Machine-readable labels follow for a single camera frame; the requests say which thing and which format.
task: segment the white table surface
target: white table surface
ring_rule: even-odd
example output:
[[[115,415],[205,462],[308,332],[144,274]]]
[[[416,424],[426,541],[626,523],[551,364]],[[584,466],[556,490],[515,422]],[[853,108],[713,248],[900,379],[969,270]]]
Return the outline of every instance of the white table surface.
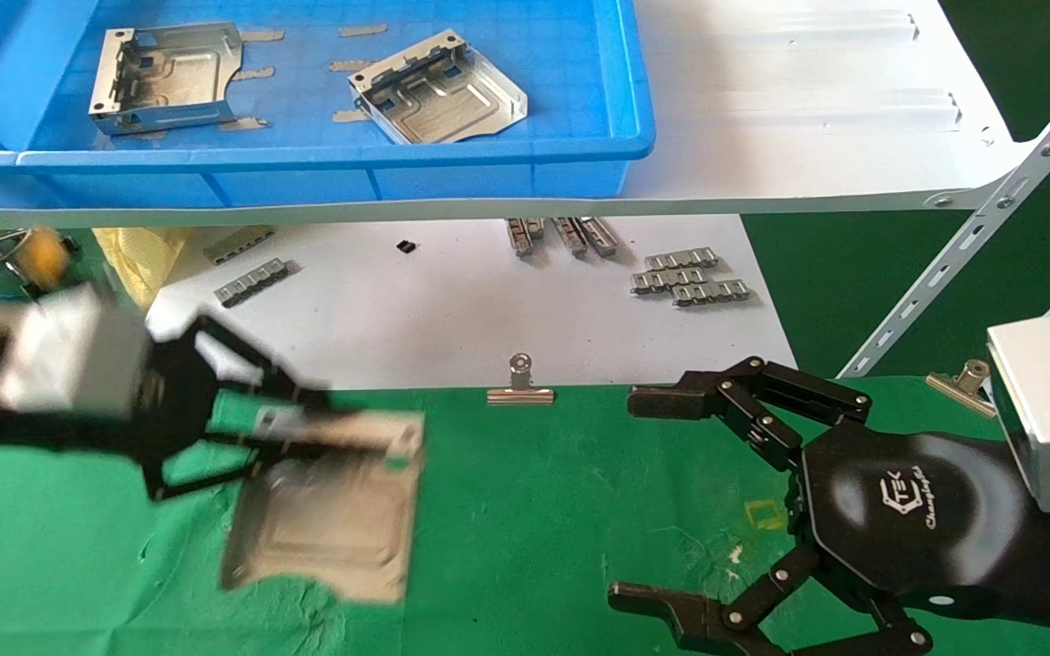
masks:
[[[203,229],[148,326],[180,333],[204,308],[333,389],[508,386],[518,352],[533,357],[536,385],[668,383],[750,355],[795,364],[740,217],[604,220],[622,241],[612,260],[572,258],[553,227],[522,260],[503,220],[419,220],[280,228],[213,267],[201,250],[232,229]],[[403,239],[419,250],[401,253]],[[742,278],[754,298],[679,310],[667,294],[630,294],[643,257],[699,246],[721,256],[713,279]],[[275,257],[302,271],[240,306],[217,304],[213,290]],[[213,361],[223,374],[238,371],[232,357]]]

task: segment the shelf bracket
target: shelf bracket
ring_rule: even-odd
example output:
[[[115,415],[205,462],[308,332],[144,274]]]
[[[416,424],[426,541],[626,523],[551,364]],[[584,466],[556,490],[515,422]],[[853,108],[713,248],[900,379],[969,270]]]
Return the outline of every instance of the shelf bracket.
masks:
[[[994,194],[963,223],[963,227],[950,237],[950,241],[946,242],[888,313],[886,320],[878,325],[869,339],[858,348],[858,353],[849,358],[838,378],[858,378],[869,374],[869,369],[901,339],[918,316],[950,284],[959,271],[970,262],[970,258],[987,245],[991,235],[1003,228],[1005,220],[1036,190],[1047,174],[1050,174],[1050,123],[1034,139],[1030,154],[1004,178],[995,188]]]

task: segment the white shelf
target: white shelf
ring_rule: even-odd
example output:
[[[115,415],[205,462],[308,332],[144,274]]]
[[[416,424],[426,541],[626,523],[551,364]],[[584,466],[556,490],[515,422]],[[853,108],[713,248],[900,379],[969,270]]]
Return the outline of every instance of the white shelf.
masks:
[[[300,377],[337,390],[507,386],[518,352],[532,355],[537,385],[670,383],[753,353],[795,364],[740,217],[606,220],[624,248],[585,261],[553,227],[541,252],[521,260],[503,220],[418,220],[296,225],[213,267],[201,249],[229,229],[200,230],[147,324],[154,336],[176,335],[207,308]],[[404,239],[420,248],[401,253]],[[667,294],[630,294],[642,257],[697,246],[723,260],[713,279],[742,278],[754,298],[679,310]],[[217,304],[213,290],[275,257],[302,271],[240,306]],[[236,375],[234,362],[215,365]]]
[[[890,211],[987,186],[1024,158],[937,0],[636,4],[658,141],[618,198],[0,211],[0,227]]]

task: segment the green mat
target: green mat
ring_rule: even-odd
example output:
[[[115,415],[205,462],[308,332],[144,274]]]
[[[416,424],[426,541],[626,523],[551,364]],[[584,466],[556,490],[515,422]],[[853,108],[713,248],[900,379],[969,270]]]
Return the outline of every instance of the green mat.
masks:
[[[875,428],[999,439],[920,379],[857,384],[874,396]],[[488,408],[483,390],[339,398],[426,411],[404,606],[337,604],[296,578],[222,592],[235,486],[151,506],[125,461],[0,449],[0,653],[667,655],[663,623],[605,605],[610,581],[729,600],[791,547],[782,474],[717,421],[626,416],[622,387],[562,389],[550,408]],[[232,404],[219,421],[245,419]],[[201,447],[177,465],[230,457]],[[934,653],[1050,653],[1045,628],[918,618]],[[801,647],[870,627],[808,584],[765,630]]]

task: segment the blue plastic tray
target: blue plastic tray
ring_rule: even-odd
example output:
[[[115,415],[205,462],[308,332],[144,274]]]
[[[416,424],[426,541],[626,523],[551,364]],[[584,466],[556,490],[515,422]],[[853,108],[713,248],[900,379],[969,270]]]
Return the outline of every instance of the blue plastic tray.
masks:
[[[229,87],[266,129],[106,137],[87,115],[104,30],[233,21]],[[387,24],[369,37],[341,26]],[[454,28],[528,93],[496,135],[391,144],[351,109],[342,59],[382,59]],[[0,0],[0,207],[223,208],[426,197],[609,197],[650,153],[654,119],[631,0]]]

